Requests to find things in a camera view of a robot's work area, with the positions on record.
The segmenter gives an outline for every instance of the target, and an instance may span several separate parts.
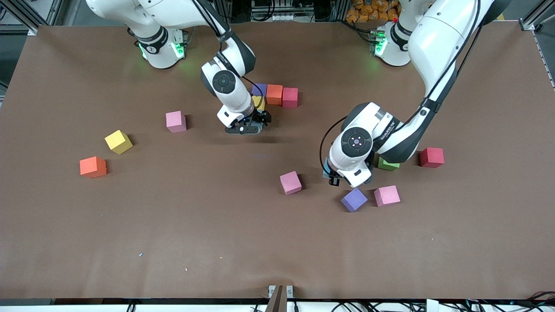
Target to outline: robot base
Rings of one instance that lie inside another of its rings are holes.
[[[236,122],[231,128],[225,128],[225,131],[229,134],[259,134],[271,121],[272,116],[268,111],[255,109],[252,114]]]
[[[368,155],[368,157],[366,157],[366,160],[365,160],[366,166],[368,167],[368,170],[370,170],[370,173],[374,173],[375,155],[376,154],[374,153],[374,151],[371,151],[370,155]],[[335,187],[338,187],[339,182],[341,181],[341,178],[338,178],[338,177],[340,177],[339,173],[337,173],[335,170],[331,169],[330,165],[328,165],[327,157],[324,160],[324,169],[322,171],[322,177],[324,179],[328,179],[329,180],[328,183],[330,185],[335,186]],[[364,182],[364,184],[372,183],[372,177],[373,177],[373,175],[371,175],[370,178]]]
[[[411,61],[411,58],[408,56],[408,51],[399,49],[399,46],[391,38],[388,38],[393,25],[395,25],[394,22],[387,22],[385,25],[377,28],[378,32],[385,34],[385,39],[382,44],[371,44],[370,53],[383,59],[384,62],[391,66],[404,66]]]

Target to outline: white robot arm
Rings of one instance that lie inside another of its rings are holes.
[[[330,184],[338,185],[339,177],[352,187],[369,181],[373,152],[389,163],[405,162],[414,154],[457,78],[455,59],[493,1],[437,0],[430,7],[408,42],[408,54],[424,80],[426,96],[406,123],[375,103],[356,106],[331,146]]]
[[[231,134],[258,134],[271,122],[258,111],[240,77],[254,69],[253,51],[206,0],[87,0],[98,16],[121,21],[133,32],[143,55],[155,68],[169,68],[184,54],[181,29],[209,26],[220,42],[216,56],[201,68],[201,80],[223,106],[218,118]],[[222,51],[221,44],[227,47]]]

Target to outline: red cube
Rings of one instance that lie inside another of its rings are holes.
[[[443,164],[445,164],[445,159],[442,148],[427,147],[420,153],[421,167],[437,168]]]
[[[79,162],[81,175],[87,178],[97,178],[106,175],[106,161],[102,158],[91,157]]]

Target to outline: metal frame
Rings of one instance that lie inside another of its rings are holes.
[[[0,26],[0,34],[35,35],[37,34],[38,26],[54,25],[56,23],[60,9],[65,2],[67,0],[54,0],[45,19],[24,0],[0,0],[2,6],[21,22],[21,25]]]
[[[28,29],[37,34],[40,25],[48,24],[27,2],[22,0],[0,0],[2,6]]]
[[[553,6],[555,6],[555,0],[541,0],[526,16],[519,20],[521,29],[523,31],[538,29],[542,16]]]

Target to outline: table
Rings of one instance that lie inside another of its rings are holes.
[[[407,119],[423,97],[341,24],[234,26],[257,55],[255,82],[298,87],[254,137],[229,136],[200,66],[218,43],[199,29],[185,61],[157,70],[122,27],[42,27],[27,39],[0,112],[3,298],[525,298],[551,274],[553,89],[533,34],[484,27],[419,150],[446,164],[375,170],[402,203],[348,213],[322,179],[320,140],[355,105]],[[172,134],[164,114],[191,129]],[[116,155],[121,129],[135,146]],[[328,137],[328,147],[338,130]],[[109,174],[79,176],[99,156]],[[285,196],[279,176],[304,189]]]

